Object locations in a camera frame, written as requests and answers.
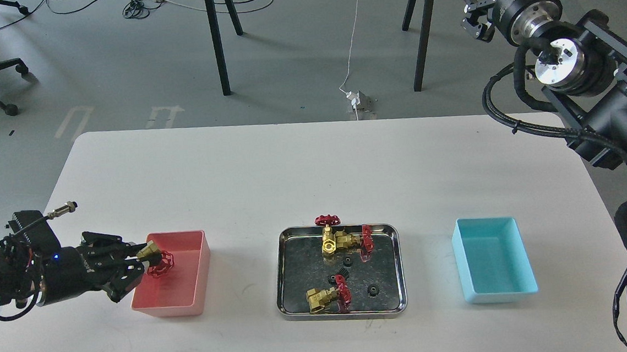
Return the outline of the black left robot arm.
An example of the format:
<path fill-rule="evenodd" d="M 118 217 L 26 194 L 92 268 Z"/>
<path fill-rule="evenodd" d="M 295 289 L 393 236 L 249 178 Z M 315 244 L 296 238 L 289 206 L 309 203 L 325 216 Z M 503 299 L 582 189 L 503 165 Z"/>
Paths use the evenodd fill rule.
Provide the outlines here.
<path fill-rule="evenodd" d="M 160 277 L 174 267 L 173 254 L 154 242 L 124 242 L 120 236 L 84 232 L 79 246 L 62 247 L 48 222 L 76 211 L 69 201 L 48 214 L 15 212 L 10 234 L 0 240 L 0 321 L 10 322 L 35 306 L 104 291 L 119 302 L 145 275 Z"/>

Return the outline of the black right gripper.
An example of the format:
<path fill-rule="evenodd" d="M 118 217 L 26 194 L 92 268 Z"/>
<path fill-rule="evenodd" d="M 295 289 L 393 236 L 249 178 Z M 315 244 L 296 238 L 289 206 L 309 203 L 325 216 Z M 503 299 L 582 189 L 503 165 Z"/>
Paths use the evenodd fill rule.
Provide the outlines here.
<path fill-rule="evenodd" d="M 558 21 L 563 13 L 560 0 L 463 0 L 461 26 L 478 41 L 491 42 L 496 28 L 512 46 L 537 36 L 547 22 Z"/>

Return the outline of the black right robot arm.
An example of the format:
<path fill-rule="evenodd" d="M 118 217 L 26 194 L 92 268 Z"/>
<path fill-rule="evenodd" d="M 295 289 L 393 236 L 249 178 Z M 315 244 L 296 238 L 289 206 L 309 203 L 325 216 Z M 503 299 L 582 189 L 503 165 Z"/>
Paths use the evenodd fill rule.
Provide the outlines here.
<path fill-rule="evenodd" d="M 480 41 L 500 32 L 515 48 L 513 61 L 490 78 L 482 106 L 513 133 L 563 139 L 596 168 L 627 167 L 627 41 L 611 32 L 608 17 L 591 10 L 575 24 L 562 20 L 561 0 L 463 0 L 462 27 Z M 558 113 L 565 126 L 514 119 L 498 110 L 492 89 L 512 76 L 517 98 L 530 109 Z M 627 202 L 614 214 L 627 252 Z M 627 305 L 627 265 L 615 289 L 612 316 Z"/>

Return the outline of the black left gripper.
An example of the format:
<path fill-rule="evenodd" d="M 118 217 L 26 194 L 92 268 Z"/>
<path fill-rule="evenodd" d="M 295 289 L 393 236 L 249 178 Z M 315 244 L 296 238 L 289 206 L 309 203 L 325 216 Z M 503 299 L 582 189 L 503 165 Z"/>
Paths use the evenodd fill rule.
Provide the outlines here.
<path fill-rule="evenodd" d="M 151 266 L 137 258 L 154 255 L 149 243 L 124 242 L 120 236 L 83 232 L 79 246 L 62 247 L 42 260 L 40 307 L 89 291 L 105 291 L 119 303 L 138 286 Z"/>

